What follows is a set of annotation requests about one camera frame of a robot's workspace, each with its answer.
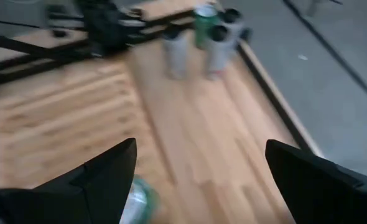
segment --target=green can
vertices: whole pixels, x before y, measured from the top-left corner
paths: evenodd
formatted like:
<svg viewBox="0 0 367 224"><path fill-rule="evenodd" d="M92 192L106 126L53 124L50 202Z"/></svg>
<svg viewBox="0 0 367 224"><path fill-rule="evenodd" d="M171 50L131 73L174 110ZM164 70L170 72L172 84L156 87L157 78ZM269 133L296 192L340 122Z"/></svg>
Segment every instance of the green can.
<svg viewBox="0 0 367 224"><path fill-rule="evenodd" d="M195 7L195 45L204 48L207 30L218 22L218 11L210 4L201 4Z"/></svg>

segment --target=gray cylinder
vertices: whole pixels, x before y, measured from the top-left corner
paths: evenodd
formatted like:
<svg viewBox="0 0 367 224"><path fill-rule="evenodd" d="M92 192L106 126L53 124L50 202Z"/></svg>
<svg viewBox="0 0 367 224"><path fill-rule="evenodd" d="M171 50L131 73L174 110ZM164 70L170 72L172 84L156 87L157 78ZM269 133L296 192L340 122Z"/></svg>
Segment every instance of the gray cylinder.
<svg viewBox="0 0 367 224"><path fill-rule="evenodd" d="M162 34L167 62L167 73L171 78L182 79L187 74L188 42L179 25L169 25Z"/></svg>
<svg viewBox="0 0 367 224"><path fill-rule="evenodd" d="M235 48L238 44L240 35L244 29L244 19L243 15L237 11L236 9L225 9L225 12L220 14L221 24L228 28L229 37L229 57L235 51Z"/></svg>
<svg viewBox="0 0 367 224"><path fill-rule="evenodd" d="M217 79L228 62L229 30L225 26L217 25L208 30L206 39L206 77L211 80Z"/></svg>

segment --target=light wood surface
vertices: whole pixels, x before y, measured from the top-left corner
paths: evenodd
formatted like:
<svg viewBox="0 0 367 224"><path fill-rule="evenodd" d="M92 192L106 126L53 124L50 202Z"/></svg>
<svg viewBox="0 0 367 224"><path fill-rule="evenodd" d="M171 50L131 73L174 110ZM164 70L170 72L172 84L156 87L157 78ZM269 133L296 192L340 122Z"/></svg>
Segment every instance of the light wood surface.
<svg viewBox="0 0 367 224"><path fill-rule="evenodd" d="M199 2L140 6L152 19ZM134 137L136 174L161 199L154 223L293 223L264 158L267 139L295 145L288 130L237 55L213 82L189 52L179 81L155 40L0 86L0 187L35 187Z"/></svg>

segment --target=wooden floor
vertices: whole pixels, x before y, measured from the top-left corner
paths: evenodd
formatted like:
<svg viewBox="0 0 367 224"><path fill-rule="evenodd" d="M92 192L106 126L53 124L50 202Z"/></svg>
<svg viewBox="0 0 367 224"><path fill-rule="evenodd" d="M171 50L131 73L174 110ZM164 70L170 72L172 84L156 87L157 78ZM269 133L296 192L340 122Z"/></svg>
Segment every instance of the wooden floor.
<svg viewBox="0 0 367 224"><path fill-rule="evenodd" d="M197 2L142 7L154 18ZM295 143L241 59L210 81L192 47L177 81L160 58L156 40L0 86L0 187L35 187L135 137L136 174L161 198L153 223L293 223L264 148Z"/></svg>

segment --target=soda can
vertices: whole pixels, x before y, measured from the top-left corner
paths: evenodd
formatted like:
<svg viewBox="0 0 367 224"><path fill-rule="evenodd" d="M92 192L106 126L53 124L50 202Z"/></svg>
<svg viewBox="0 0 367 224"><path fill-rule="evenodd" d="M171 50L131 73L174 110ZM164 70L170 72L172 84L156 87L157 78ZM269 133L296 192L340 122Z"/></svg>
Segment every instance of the soda can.
<svg viewBox="0 0 367 224"><path fill-rule="evenodd" d="M170 24L162 33L167 73L174 79L186 77L188 43L182 31L180 25Z"/></svg>
<svg viewBox="0 0 367 224"><path fill-rule="evenodd" d="M228 37L228 56L230 57L238 44L240 35L244 30L243 15L236 9L225 9L219 14L221 24L228 28L230 36Z"/></svg>
<svg viewBox="0 0 367 224"><path fill-rule="evenodd" d="M203 49L207 30L214 26L218 21L218 12L214 5L210 3L201 4L195 7L195 45L199 49Z"/></svg>
<svg viewBox="0 0 367 224"><path fill-rule="evenodd" d="M224 72L228 62L227 48L229 42L229 30L225 26L216 25L208 30L206 43L206 77L215 80Z"/></svg>

